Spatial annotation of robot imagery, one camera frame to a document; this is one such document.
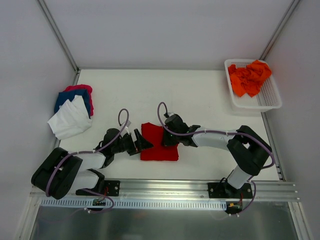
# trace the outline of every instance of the metal frame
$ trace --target metal frame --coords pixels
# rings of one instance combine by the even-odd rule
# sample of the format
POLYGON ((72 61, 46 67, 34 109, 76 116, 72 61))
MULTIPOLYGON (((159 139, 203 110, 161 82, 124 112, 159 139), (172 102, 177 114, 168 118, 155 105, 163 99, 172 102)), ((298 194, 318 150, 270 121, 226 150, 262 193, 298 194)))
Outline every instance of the metal frame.
POLYGON ((195 70, 195 71, 208 71, 208 70, 216 70, 221 71, 224 70, 225 67, 218 67, 218 68, 210 68, 207 67, 94 67, 94 66, 81 66, 79 67, 80 70, 195 70))
POLYGON ((68 58, 72 68, 74 69, 74 71, 78 72, 79 67, 78 67, 74 57, 72 56, 72 54, 66 44, 66 41, 65 41, 64 37, 62 36, 51 12, 49 11, 49 8, 48 8, 45 0, 36 0, 36 1, 39 4, 39 7, 40 7, 42 13, 44 14, 47 22, 49 23, 57 41, 59 42, 63 52, 65 53, 66 57, 68 58))
POLYGON ((278 40, 279 36, 281 35, 281 33, 283 32, 285 26, 287 25, 289 19, 292 17, 292 15, 294 14, 294 12, 297 10, 300 2, 302 0, 292 0, 291 4, 289 5, 289 7, 287 8, 287 10, 285 11, 283 17, 281 18, 278 26, 276 26, 276 29, 274 30, 272 37, 270 38, 268 44, 266 45, 265 49, 263 50, 261 56, 260 56, 260 60, 266 60, 266 58, 268 57, 271 49, 274 47, 276 41, 278 40))
MULTIPOLYGON (((214 180, 150 180, 150 179, 109 179, 120 181, 119 197, 113 199, 135 200, 188 200, 188 201, 237 201, 230 198, 209 198, 207 183, 214 180)), ((257 202, 300 202, 294 182, 285 181, 255 181, 257 202)), ((32 197, 45 197, 45 193, 34 188, 32 197)), ((75 197, 69 193, 65 197, 75 197)), ((97 198, 96 196, 77 196, 77 198, 97 198)))
POLYGON ((81 73, 81 70, 78 70, 76 75, 74 76, 74 79, 72 81, 72 85, 77 85, 78 84, 78 80, 79 80, 79 77, 80 77, 80 73, 81 73))
POLYGON ((19 224, 14 239, 30 239, 40 204, 41 199, 39 197, 30 196, 28 198, 28 207, 22 215, 21 223, 19 224))
MULTIPOLYGON (((96 208, 101 206, 94 205, 97 198, 79 198, 64 197, 61 200, 54 198, 42 198, 41 206, 43 207, 68 207, 68 208, 96 208)), ((150 200, 150 199, 128 199, 128 198, 112 198, 114 206, 112 209, 144 209, 144 210, 209 210, 209 211, 225 211, 227 209, 226 201, 189 201, 189 200, 150 200)), ((104 200, 103 208, 110 208, 111 201, 104 200)))
POLYGON ((286 173, 284 171, 284 169, 282 168, 282 161, 279 158, 278 152, 277 152, 277 148, 276 148, 276 144, 275 144, 275 140, 272 136, 272 131, 271 131, 271 127, 270 124, 268 122, 268 118, 267 118, 267 114, 265 112, 261 113, 262 116, 262 120, 263 120, 263 124, 264 124, 264 128, 266 131, 266 135, 268 137, 269 143, 270 143, 270 147, 272 148, 272 153, 275 159, 275 166, 278 172, 278 176, 279 179, 282 181, 286 180, 286 173))
POLYGON ((288 202, 288 205, 291 211, 295 231, 299 240, 313 240, 314 236, 312 235, 311 229, 307 222, 307 218, 305 216, 305 212, 301 202, 288 202))

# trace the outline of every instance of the plastic basket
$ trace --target plastic basket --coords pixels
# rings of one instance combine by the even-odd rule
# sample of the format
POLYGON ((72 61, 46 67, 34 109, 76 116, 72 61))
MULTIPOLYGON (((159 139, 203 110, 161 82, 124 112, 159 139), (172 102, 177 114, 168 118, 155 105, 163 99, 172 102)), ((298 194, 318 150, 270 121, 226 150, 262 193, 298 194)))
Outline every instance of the plastic basket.
POLYGON ((228 59, 224 62, 226 77, 228 80, 232 109, 234 111, 266 112, 270 109, 278 109, 282 106, 282 101, 273 75, 271 75, 263 84, 259 94, 250 97, 248 94, 242 97, 237 96, 232 90, 228 67, 235 64, 237 68, 245 68, 251 64, 254 59, 228 59))

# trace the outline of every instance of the white table surface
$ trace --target white table surface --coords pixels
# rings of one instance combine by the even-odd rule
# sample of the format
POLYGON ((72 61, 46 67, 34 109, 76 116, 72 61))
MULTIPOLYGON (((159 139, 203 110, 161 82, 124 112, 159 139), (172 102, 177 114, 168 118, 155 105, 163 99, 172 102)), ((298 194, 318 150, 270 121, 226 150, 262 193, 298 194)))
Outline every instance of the white table surface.
MULTIPOLYGON (((117 117, 122 108, 129 110, 132 131, 138 128, 141 132, 141 124, 147 122, 160 125, 157 106, 162 101, 169 112, 179 114, 189 126, 232 130, 248 125, 268 143, 260 113, 233 112, 224 71, 85 69, 77 84, 93 88, 94 116, 91 128, 61 141, 60 147, 67 151, 96 147, 107 129, 119 128, 117 117)), ((218 148, 179 144, 178 153, 179 160, 170 162, 141 161, 140 154, 129 156, 123 152, 99 171, 106 178, 116 179, 220 180, 237 165, 230 152, 218 148)), ((278 181, 279 177, 273 166, 253 179, 278 181)))

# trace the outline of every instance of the purple cable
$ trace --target purple cable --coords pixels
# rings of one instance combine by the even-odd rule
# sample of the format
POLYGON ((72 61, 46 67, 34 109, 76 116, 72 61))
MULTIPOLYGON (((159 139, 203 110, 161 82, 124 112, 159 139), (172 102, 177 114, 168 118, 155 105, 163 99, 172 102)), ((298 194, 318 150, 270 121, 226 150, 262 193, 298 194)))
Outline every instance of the purple cable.
POLYGON ((120 122, 121 111, 120 111, 119 114, 118 114, 118 124, 119 124, 120 127, 121 127, 121 122, 120 122))
POLYGON ((58 165, 55 167, 55 169, 53 170, 53 173, 51 174, 50 178, 49 178, 49 181, 46 185, 46 188, 45 188, 45 195, 47 197, 50 197, 50 194, 49 194, 49 190, 50 190, 50 185, 55 177, 55 175, 57 174, 59 168, 62 166, 62 164, 71 156, 73 155, 78 155, 78 154, 93 154, 93 153, 98 153, 100 152, 101 150, 107 148, 110 144, 112 144, 119 136, 120 134, 123 132, 123 130, 125 129, 126 125, 128 124, 128 121, 129 121, 129 111, 125 108, 121 109, 120 112, 119 112, 119 117, 120 117, 120 114, 122 113, 122 111, 126 111, 126 120, 125 120, 125 123, 123 124, 122 128, 120 129, 119 133, 110 141, 108 142, 106 145, 104 145, 103 147, 99 148, 98 150, 96 151, 79 151, 79 152, 72 152, 72 153, 69 153, 67 156, 65 156, 59 163, 58 165))
POLYGON ((251 181, 251 183, 253 184, 253 189, 254 189, 254 193, 252 196, 251 201, 249 202, 249 204, 245 207, 245 209, 242 209, 241 213, 243 213, 245 210, 247 210, 249 208, 249 206, 254 202, 255 198, 256 198, 256 192, 257 192, 257 185, 254 181, 251 181))
POLYGON ((274 157, 274 155, 272 154, 272 152, 271 152, 265 145, 263 145, 260 141, 258 141, 256 138, 254 138, 253 136, 251 136, 251 135, 249 135, 249 134, 247 134, 247 133, 242 133, 242 132, 226 132, 226 131, 219 131, 219 130, 206 130, 206 131, 202 130, 202 131, 194 131, 194 132, 189 132, 189 133, 177 133, 177 132, 171 131, 170 129, 168 129, 168 128, 166 127, 166 125, 165 125, 165 124, 162 122, 162 120, 161 120, 161 117, 160 117, 160 107, 161 107, 161 105, 164 105, 164 107, 165 107, 165 112, 168 113, 167 105, 166 105, 163 101, 160 102, 159 105, 158 105, 158 108, 157 108, 158 119, 159 119, 162 127, 163 127, 166 131, 168 131, 169 133, 171 133, 171 134, 173 134, 173 135, 176 135, 176 136, 181 136, 181 137, 183 137, 183 136, 189 136, 189 135, 194 135, 194 134, 203 134, 203 133, 213 133, 213 134, 222 134, 222 135, 231 135, 231 136, 233 136, 233 135, 244 136, 244 137, 247 137, 247 138, 253 140, 256 144, 258 144, 260 147, 262 147, 262 148, 270 155, 271 160, 272 160, 272 163, 269 164, 269 165, 267 165, 267 166, 264 166, 262 169, 270 168, 270 167, 272 167, 272 166, 276 163, 275 157, 274 157))

